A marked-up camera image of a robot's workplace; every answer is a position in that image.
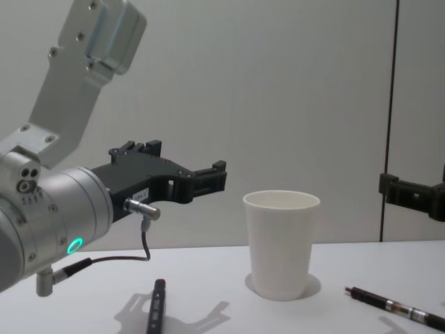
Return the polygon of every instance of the white table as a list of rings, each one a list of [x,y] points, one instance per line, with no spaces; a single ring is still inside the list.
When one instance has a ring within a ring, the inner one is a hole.
[[[111,254],[143,252],[77,253],[56,268]],[[167,280],[165,334],[439,333],[352,300],[343,289],[361,287],[445,315],[444,257],[445,241],[315,245],[310,272],[320,292],[283,303],[246,287],[247,247],[153,250],[147,263],[94,264],[46,299],[35,295],[34,277],[21,282],[0,294],[0,333],[145,334],[157,278]]]

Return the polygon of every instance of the black marker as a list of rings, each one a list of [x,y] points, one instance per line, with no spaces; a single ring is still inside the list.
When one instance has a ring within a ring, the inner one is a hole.
[[[162,334],[165,312],[165,280],[154,283],[152,303],[148,314],[147,334]]]
[[[403,305],[397,301],[392,301],[391,299],[364,291],[358,287],[353,287],[352,289],[347,287],[346,291],[350,293],[351,297],[357,299],[358,301],[362,301],[366,304],[372,305],[376,308],[381,308],[382,310],[386,310],[391,313],[396,313],[397,315],[401,315],[402,317],[408,318],[412,321],[445,332],[445,319],[438,317],[437,315],[432,315],[428,312],[411,308],[410,306]]]

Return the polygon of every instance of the cable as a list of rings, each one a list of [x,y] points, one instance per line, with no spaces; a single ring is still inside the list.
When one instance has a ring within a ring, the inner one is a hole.
[[[56,273],[54,273],[53,276],[53,282],[54,284],[62,282],[63,280],[66,280],[67,278],[73,276],[74,274],[84,270],[85,268],[88,268],[91,264],[99,263],[99,262],[105,262],[105,261],[114,261],[114,260],[135,260],[135,261],[149,261],[152,257],[150,255],[150,250],[147,245],[147,233],[146,231],[141,232],[141,239],[142,239],[142,245],[145,251],[146,257],[138,257],[138,256],[109,256],[109,257],[100,257],[98,259],[92,260],[91,258],[87,257],[86,259],[83,259],[81,261],[78,261],[74,264],[71,264],[69,266],[66,266],[60,270],[58,270]]]

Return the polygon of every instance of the white paper cup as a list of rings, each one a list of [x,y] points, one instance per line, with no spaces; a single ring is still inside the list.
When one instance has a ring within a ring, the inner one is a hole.
[[[298,299],[307,284],[320,200],[267,190],[249,193],[243,201],[256,293],[274,301]]]

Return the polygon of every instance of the green led ring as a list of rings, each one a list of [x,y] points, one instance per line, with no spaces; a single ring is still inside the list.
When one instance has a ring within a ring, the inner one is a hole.
[[[83,245],[83,239],[82,238],[77,238],[75,239],[69,246],[68,246],[68,250],[67,253],[69,255],[77,252],[79,250],[80,247],[82,247]]]

